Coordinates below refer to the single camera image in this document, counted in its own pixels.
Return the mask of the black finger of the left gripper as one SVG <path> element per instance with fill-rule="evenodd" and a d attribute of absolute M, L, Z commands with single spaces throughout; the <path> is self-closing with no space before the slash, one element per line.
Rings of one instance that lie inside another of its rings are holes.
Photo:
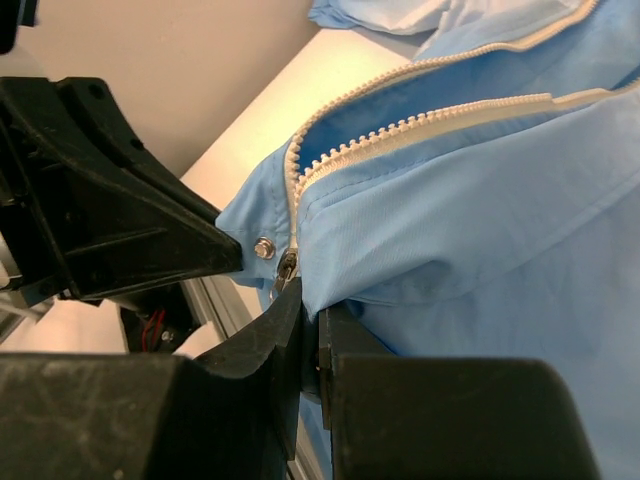
<path fill-rule="evenodd" d="M 1 288 L 116 298 L 236 272 L 218 211 L 143 145 L 98 78 L 1 81 Z"/>

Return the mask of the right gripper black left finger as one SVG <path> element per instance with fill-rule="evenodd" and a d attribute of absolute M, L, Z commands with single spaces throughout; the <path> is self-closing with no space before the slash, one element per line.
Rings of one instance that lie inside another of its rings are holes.
<path fill-rule="evenodd" d="M 295 456 L 302 286 L 195 359 L 8 353 L 5 479 L 282 479 Z"/>

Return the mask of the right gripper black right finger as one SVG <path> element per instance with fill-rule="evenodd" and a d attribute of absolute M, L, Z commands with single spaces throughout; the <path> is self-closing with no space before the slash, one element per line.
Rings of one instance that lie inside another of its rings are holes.
<path fill-rule="evenodd" d="M 561 377 L 538 360 L 407 358 L 322 311 L 323 423 L 337 479 L 596 479 Z"/>

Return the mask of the light blue zip jacket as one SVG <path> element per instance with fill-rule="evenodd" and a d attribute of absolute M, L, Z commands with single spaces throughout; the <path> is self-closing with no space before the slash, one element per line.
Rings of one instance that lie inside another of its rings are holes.
<path fill-rule="evenodd" d="M 606 479 L 639 475 L 639 5 L 448 1 L 415 60 L 319 109 L 216 226 L 263 302 L 345 302 L 405 356 L 530 357 Z"/>

